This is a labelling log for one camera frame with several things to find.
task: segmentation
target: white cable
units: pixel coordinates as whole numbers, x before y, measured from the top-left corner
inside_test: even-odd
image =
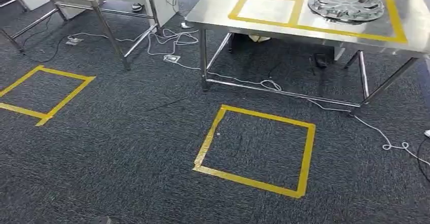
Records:
[[[309,100],[308,99],[308,101],[310,101],[310,102],[312,102],[313,104],[315,104],[315,105],[317,105],[317,106],[319,106],[320,108],[322,108],[322,109],[324,109],[324,110],[331,110],[331,111],[346,111],[346,112],[348,112],[348,113],[350,113],[351,111],[349,111],[349,110],[344,110],[344,109],[334,109],[334,108],[325,108],[325,107],[323,107],[323,106],[321,106],[320,104],[318,104],[318,103],[316,103],[316,102],[314,102],[314,101],[312,101],[312,100]],[[430,167],[430,162],[427,162],[427,161],[425,161],[425,160],[423,160],[423,159],[421,159],[421,158],[418,158],[415,154],[413,154],[410,150],[409,150],[409,143],[408,142],[403,142],[402,143],[402,146],[394,146],[392,143],[391,143],[391,141],[388,139],[388,137],[380,130],[380,129],[378,129],[378,128],[376,128],[376,127],[373,127],[372,125],[370,125],[370,124],[368,124],[368,123],[366,123],[366,122],[364,122],[362,119],[360,119],[359,117],[357,117],[356,115],[354,115],[354,118],[356,118],[358,121],[360,121],[361,123],[363,123],[364,125],[366,125],[367,127],[369,127],[369,128],[371,128],[371,129],[374,129],[374,130],[376,130],[376,131],[378,131],[384,138],[385,138],[385,140],[387,141],[387,143],[388,144],[385,144],[385,145],[383,145],[382,146],[382,148],[384,149],[384,150],[390,150],[391,148],[395,148],[395,149],[403,149],[403,150],[405,150],[405,151],[407,151],[411,156],[413,156],[413,157],[415,157],[416,159],[418,159],[418,160],[420,160],[420,161],[422,161],[422,162],[424,162],[424,163],[426,163],[429,167]]]
[[[168,31],[168,32],[170,32],[172,35],[167,35],[166,34],[166,31]],[[198,43],[199,42],[199,40],[197,39],[197,38],[195,38],[195,37],[193,37],[191,34],[192,33],[196,33],[196,32],[198,32],[198,30],[195,30],[195,31],[188,31],[188,32],[179,32],[179,33],[175,33],[175,32],[173,32],[173,31],[171,31],[170,29],[163,29],[163,36],[160,36],[160,35],[157,35],[157,34],[155,34],[155,33],[153,33],[153,32],[151,32],[151,33],[149,33],[148,34],[148,40],[149,40],[149,44],[148,44],[148,50],[147,50],[147,52],[148,52],[148,54],[149,55],[172,55],[172,54],[174,54],[175,52],[176,52],[176,46],[184,46],[184,45],[191,45],[191,44],[196,44],[196,43]],[[73,35],[69,35],[67,38],[69,38],[70,39],[70,37],[71,36],[76,36],[76,35],[81,35],[81,34],[84,34],[84,35],[90,35],[90,36],[101,36],[101,37],[104,37],[104,38],[108,38],[107,36],[105,36],[105,35],[98,35],[98,34],[90,34],[90,33],[85,33],[85,32],[80,32],[80,33],[76,33],[76,34],[73,34]],[[143,33],[142,34],[140,34],[139,36],[137,36],[135,39],[123,39],[123,40],[120,40],[120,39],[116,39],[117,41],[119,41],[119,42],[124,42],[124,41],[130,41],[130,42],[135,42],[137,39],[139,39],[139,37],[141,37],[143,35]],[[168,41],[171,41],[171,40],[173,40],[173,39],[175,39],[175,41],[173,42],[173,51],[171,52],[171,53],[151,53],[151,35],[154,35],[155,36],[155,38],[157,39],[157,42],[159,43],[159,44],[161,44],[161,45],[163,45],[163,44],[166,44]],[[181,42],[180,41],[180,39],[181,39],[181,37],[182,36],[187,36],[187,37],[189,37],[189,38],[191,38],[192,39],[192,41],[190,41],[190,42]],[[193,70],[200,70],[200,68],[194,68],[194,67],[188,67],[188,66],[185,66],[185,65],[183,65],[183,64],[180,64],[180,63],[178,63],[178,62],[171,62],[171,63],[174,63],[174,64],[178,64],[179,66],[181,66],[181,67],[184,67],[184,68],[188,68],[188,69],[193,69]],[[251,81],[243,81],[243,80],[240,80],[240,79],[237,79],[237,78],[235,78],[235,77],[230,77],[230,76],[223,76],[223,75],[221,75],[221,74],[218,74],[218,73],[213,73],[213,72],[208,72],[209,74],[213,74],[213,75],[216,75],[216,76],[219,76],[219,77],[223,77],[223,78],[227,78],[227,79],[232,79],[232,80],[236,80],[236,81],[239,81],[239,82],[242,82],[242,83],[248,83],[248,84],[253,84],[253,85],[261,85],[261,86],[263,86],[264,88],[267,88],[267,89],[269,89],[269,90],[275,90],[275,91],[282,91],[282,87],[279,85],[279,84],[277,84],[276,82],[274,82],[273,80],[263,80],[263,81],[261,81],[261,82],[251,82]],[[273,85],[273,88],[272,87],[268,87],[268,86],[266,86],[266,85],[264,85],[264,83],[271,83],[272,85]],[[321,109],[324,109],[324,110],[331,110],[331,111],[345,111],[345,112],[348,112],[348,113],[350,113],[351,111],[349,111],[349,110],[345,110],[345,109],[335,109],[335,108],[326,108],[326,107],[323,107],[323,106],[321,106],[320,104],[318,104],[317,102],[315,102],[315,101],[312,101],[312,100],[310,100],[310,99],[308,99],[308,101],[310,101],[310,102],[312,102],[313,104],[315,104],[315,105],[317,105],[317,106],[319,106]],[[388,137],[387,136],[385,136],[385,134],[380,130],[380,129],[378,129],[378,128],[376,128],[376,127],[373,127],[373,126],[371,126],[370,124],[368,124],[368,123],[366,123],[366,122],[364,122],[362,119],[360,119],[359,117],[357,117],[357,116],[355,116],[354,115],[354,118],[356,118],[358,121],[360,121],[361,123],[363,123],[364,125],[366,125],[367,127],[369,127],[369,128],[371,128],[371,129],[374,129],[374,130],[376,130],[376,131],[378,131],[384,138],[385,138],[385,140],[387,141],[387,143],[388,144],[384,144],[383,146],[382,146],[382,148],[384,149],[384,150],[390,150],[390,149],[392,149],[392,148],[395,148],[395,149],[403,149],[403,150],[405,150],[405,151],[407,151],[411,156],[413,156],[414,158],[416,158],[416,159],[418,159],[418,160],[420,160],[420,161],[422,161],[422,162],[424,162],[424,163],[426,163],[429,167],[430,167],[430,163],[429,162],[427,162],[427,161],[425,161],[425,160],[423,160],[423,159],[421,159],[421,158],[418,158],[415,154],[413,154],[410,150],[409,150],[409,143],[407,143],[407,142],[402,142],[402,146],[394,146],[392,143],[391,143],[391,141],[388,139]]]
[[[136,42],[137,39],[139,39],[139,37],[141,37],[144,34],[144,32],[140,35],[138,35],[135,39],[116,39],[119,42],[125,42],[125,41],[129,41],[129,42]],[[109,37],[105,36],[105,35],[99,35],[99,34],[91,34],[91,33],[85,33],[85,32],[79,32],[73,35],[69,35],[67,38],[70,40],[72,39],[73,36],[77,36],[77,35],[89,35],[89,36],[100,36],[102,38],[106,38],[108,39]]]
[[[175,33],[169,29],[163,29],[163,36],[160,36],[160,35],[157,35],[157,34],[151,32],[148,34],[149,44],[148,44],[147,52],[149,55],[172,55],[172,54],[175,54],[176,46],[185,46],[185,45],[192,45],[192,44],[199,43],[199,40],[191,35],[191,34],[196,33],[198,31],[199,30]],[[173,51],[171,53],[151,53],[151,43],[152,43],[151,42],[151,35],[155,36],[158,44],[161,44],[161,45],[166,44],[168,41],[175,40],[175,41],[173,41]],[[191,38],[192,41],[181,42],[180,39],[182,36],[187,36],[187,37]]]

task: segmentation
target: metal frame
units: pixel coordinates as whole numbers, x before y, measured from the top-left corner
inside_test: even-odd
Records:
[[[27,7],[25,6],[25,4],[21,1],[21,0],[15,0],[21,3],[21,5],[23,6],[23,8],[26,10]],[[26,33],[28,30],[32,29],[33,27],[35,27],[37,24],[41,23],[42,21],[44,21],[45,19],[47,19],[48,17],[50,17],[51,15],[55,14],[58,12],[58,14],[60,15],[60,17],[63,19],[64,22],[67,22],[68,19],[67,17],[64,15],[64,13],[61,10],[61,7],[70,7],[70,8],[77,8],[77,9],[83,9],[83,10],[93,10],[96,15],[97,18],[99,19],[100,24],[102,25],[103,31],[104,33],[108,36],[109,41],[111,41],[112,46],[115,49],[115,52],[117,53],[117,55],[119,56],[119,58],[121,59],[124,68],[126,70],[131,70],[130,68],[130,63],[127,60],[127,57],[133,52],[134,49],[136,49],[136,47],[142,43],[142,41],[151,33],[152,30],[156,29],[160,22],[158,21],[158,17],[157,17],[157,11],[155,9],[155,4],[154,4],[154,0],[149,0],[149,6],[151,8],[151,12],[152,15],[143,15],[143,14],[136,14],[136,13],[129,13],[129,12],[124,12],[124,11],[116,11],[116,10],[108,10],[108,9],[102,9],[99,6],[99,1],[92,1],[91,2],[91,6],[79,6],[79,5],[69,5],[69,4],[62,4],[62,3],[56,3],[53,2],[55,8],[53,10],[51,10],[50,12],[46,13],[44,16],[42,16],[41,18],[39,18],[38,20],[36,20],[35,22],[33,22],[32,24],[26,26],[25,28],[23,28],[22,30],[20,30],[19,32],[17,32],[14,35],[9,35],[5,32],[5,30],[3,30],[0,27],[0,34],[2,34],[7,40],[9,40],[12,45],[20,52],[20,53],[24,53],[24,48],[21,47],[16,41],[15,39],[19,36],[21,36],[22,34]],[[119,47],[117,40],[115,39],[114,34],[112,33],[111,28],[109,27],[108,23],[106,22],[106,19],[104,18],[102,13],[111,13],[111,14],[118,14],[118,15],[126,15],[126,16],[133,16],[133,17],[140,17],[140,18],[147,18],[147,19],[154,19],[155,24],[152,25],[150,28],[148,28],[140,37],[139,39],[131,46],[131,48],[124,54],[122,49]]]
[[[6,3],[0,4],[0,8],[6,7],[10,4],[13,4],[14,2],[18,2],[24,12],[27,12],[30,10],[22,0],[9,0]]]
[[[352,115],[354,115],[358,109],[363,107],[364,105],[370,103],[377,95],[381,94],[383,91],[385,91],[388,87],[390,87],[404,72],[406,72],[417,60],[418,58],[412,57],[409,59],[402,67],[400,67],[393,75],[391,75],[387,80],[385,80],[382,85],[380,85],[375,91],[372,93],[369,93],[369,85],[368,85],[368,79],[366,74],[366,65],[364,60],[364,53],[361,50],[358,50],[353,57],[350,59],[350,61],[345,65],[345,69],[348,69],[357,59],[359,61],[360,66],[360,76],[362,80],[362,89],[363,89],[363,101],[360,103],[354,103],[354,102],[348,102],[348,101],[341,101],[341,100],[333,100],[329,98],[323,98],[323,97],[315,97],[305,94],[299,94],[294,92],[287,92],[287,91],[277,91],[277,90],[270,90],[260,87],[254,87],[254,86],[246,86],[231,82],[224,82],[224,81],[218,81],[213,79],[208,79],[207,74],[210,67],[213,65],[214,61],[219,56],[221,50],[225,47],[225,45],[229,42],[231,42],[231,36],[232,33],[229,32],[224,40],[221,42],[221,45],[218,47],[217,52],[210,60],[209,64],[207,63],[207,54],[206,54],[206,29],[203,27],[200,29],[200,71],[201,71],[201,77],[202,77],[202,88],[203,91],[208,90],[208,83],[217,83],[227,86],[234,86],[234,87],[241,87],[241,88],[248,88],[258,91],[265,91],[265,92],[272,92],[277,94],[282,94],[286,96],[292,96],[292,97],[298,97],[303,99],[309,99],[309,100],[315,100],[315,101],[323,101],[333,104],[339,104],[344,106],[351,106],[353,107],[353,110],[351,112]]]

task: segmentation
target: metal wheel hub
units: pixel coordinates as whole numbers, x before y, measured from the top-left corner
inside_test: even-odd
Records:
[[[382,0],[309,0],[317,14],[342,21],[372,21],[384,14]]]

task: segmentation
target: black cable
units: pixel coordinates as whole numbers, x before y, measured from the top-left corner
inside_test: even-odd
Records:
[[[37,34],[43,33],[43,32],[45,32],[45,31],[47,31],[47,30],[48,30],[48,25],[49,25],[49,22],[51,21],[51,18],[52,18],[52,15],[51,15],[51,16],[49,16],[48,20],[46,21],[46,23],[45,23],[45,29],[44,29],[44,30],[39,31],[39,32],[36,32],[36,33],[33,33],[33,34],[31,34],[29,37],[27,37],[27,38],[24,40],[24,42],[22,43],[22,48],[25,48],[25,43],[27,43],[28,39],[32,38],[33,36],[35,36],[35,35],[37,35]]]
[[[54,55],[52,55],[49,59],[47,59],[47,60],[43,60],[43,61],[39,61],[39,60],[36,60],[36,59],[33,59],[33,58],[31,58],[30,56],[28,56],[27,54],[25,54],[24,53],[24,56],[26,56],[31,62],[35,62],[35,63],[46,63],[46,62],[49,62],[49,61],[52,61],[56,56],[57,56],[57,54],[58,54],[58,48],[60,47],[60,44],[61,44],[61,41],[63,41],[63,39],[64,38],[66,38],[66,37],[68,37],[69,35],[65,35],[65,36],[63,36],[60,40],[58,40],[58,43],[57,43],[57,47],[55,48],[55,53],[54,53]]]
[[[46,63],[46,62],[49,62],[49,61],[52,61],[54,58],[55,58],[55,56],[57,56],[57,54],[58,54],[58,49],[59,49],[59,47],[60,47],[60,44],[61,44],[61,41],[63,41],[63,39],[65,38],[65,37],[67,37],[68,35],[65,35],[65,36],[63,36],[59,41],[58,41],[58,43],[57,43],[57,47],[56,47],[56,49],[55,49],[55,53],[54,53],[54,55],[52,55],[49,59],[46,59],[46,60],[43,60],[43,61],[39,61],[39,60],[36,60],[36,59],[34,59],[34,58],[31,58],[28,54],[26,54],[26,52],[25,52],[25,44],[27,43],[27,41],[31,38],[31,37],[33,37],[33,36],[35,36],[35,35],[37,35],[37,34],[40,34],[40,33],[43,33],[43,32],[45,32],[45,31],[47,31],[48,30],[48,28],[49,28],[49,22],[51,21],[51,18],[52,18],[52,15],[51,16],[49,16],[49,18],[48,18],[48,20],[46,21],[46,23],[45,23],[45,29],[44,30],[42,30],[42,31],[38,31],[38,32],[36,32],[36,33],[33,33],[33,34],[31,34],[29,37],[27,37],[25,40],[24,40],[24,42],[22,43],[22,48],[24,49],[24,53],[23,53],[23,55],[24,56],[26,56],[30,61],[32,61],[32,62],[36,62],[36,63]]]
[[[426,173],[424,172],[424,170],[422,169],[421,161],[419,160],[419,159],[420,159],[420,157],[419,157],[419,152],[420,152],[420,150],[421,150],[422,145],[424,144],[424,142],[425,142],[426,140],[428,140],[428,138],[425,138],[425,139],[421,142],[421,144],[419,144],[418,151],[417,151],[417,162],[418,162],[418,168],[419,168],[419,170],[421,171],[422,175],[424,175],[425,179],[427,179],[427,181],[430,183],[430,178],[427,176],[427,174],[426,174]]]
[[[269,73],[267,74],[267,77],[269,78],[269,79],[271,79],[272,78],[272,72],[276,69],[276,68],[278,68],[278,66],[280,66],[281,65],[281,63],[283,62],[283,60],[281,60],[281,61],[279,61],[270,71],[269,71]]]
[[[169,106],[169,105],[175,104],[175,103],[180,102],[180,101],[183,101],[183,100],[185,100],[185,99],[188,99],[188,97],[185,97],[185,98],[182,98],[182,99],[178,99],[178,100],[175,100],[175,101],[173,101],[173,102],[169,102],[169,103],[166,103],[166,104],[163,104],[163,105],[160,105],[160,106],[154,107],[154,108],[152,108],[152,109],[148,109],[148,110],[146,110],[146,111],[145,111],[145,113],[147,113],[147,112],[149,112],[149,111],[153,111],[153,110],[155,110],[155,109],[159,109],[159,108],[161,108],[161,107],[165,107],[165,106]]]

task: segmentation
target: dark gray carpet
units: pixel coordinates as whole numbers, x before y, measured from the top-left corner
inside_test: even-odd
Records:
[[[197,1],[180,0],[182,10]],[[122,2],[105,5],[128,8]],[[13,33],[49,9],[17,14],[18,7],[10,6],[1,23]],[[148,27],[139,18],[106,17],[122,39]],[[176,16],[165,27],[180,31],[181,20]],[[43,29],[38,25],[18,41]],[[101,33],[93,13],[67,24],[53,16],[49,30],[27,42],[27,51],[34,59],[48,58],[61,37],[77,32]],[[210,54],[224,35],[208,32]],[[384,151],[383,137],[353,118],[275,94],[219,85],[203,93],[197,71],[148,56],[147,42],[131,55],[132,71],[125,72],[108,40],[83,38],[74,47],[63,42],[57,57],[44,65],[97,78],[46,125],[35,127],[36,118],[0,110],[0,223],[89,223],[106,215],[124,224],[428,223],[430,184],[416,160],[402,150]],[[17,54],[3,38],[0,46],[4,88],[37,63]],[[271,75],[284,89],[359,101],[357,65],[342,70],[354,51],[312,74],[309,55],[330,49],[277,40],[246,43],[234,54],[223,51],[213,71],[260,81],[281,62]],[[181,63],[197,66],[198,45],[179,47],[177,54]],[[366,58],[371,88],[407,59],[369,53]],[[410,142],[413,152],[430,128],[424,101],[428,87],[420,79],[428,76],[424,69],[421,62],[360,114],[396,145]],[[47,111],[76,83],[41,72],[0,101]],[[192,170],[221,104],[316,124],[304,197],[294,199]],[[217,132],[204,165],[286,188],[297,185],[302,129],[227,113]],[[430,159],[430,143],[422,155]]]

